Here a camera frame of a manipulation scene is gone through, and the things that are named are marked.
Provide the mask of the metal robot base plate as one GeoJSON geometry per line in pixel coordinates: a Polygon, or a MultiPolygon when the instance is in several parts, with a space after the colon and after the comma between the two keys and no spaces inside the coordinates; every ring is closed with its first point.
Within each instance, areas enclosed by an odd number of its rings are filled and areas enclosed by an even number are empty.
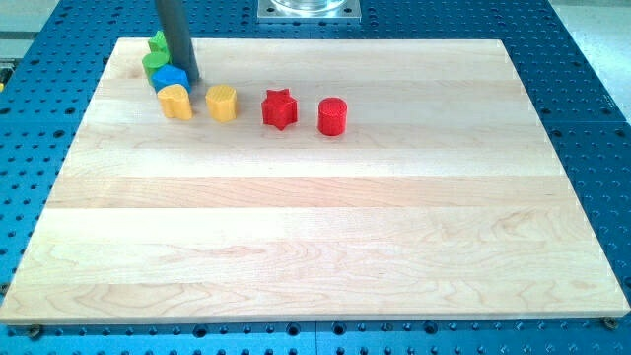
{"type": "Polygon", "coordinates": [[[260,23],[360,21],[360,0],[258,0],[260,23]]]}

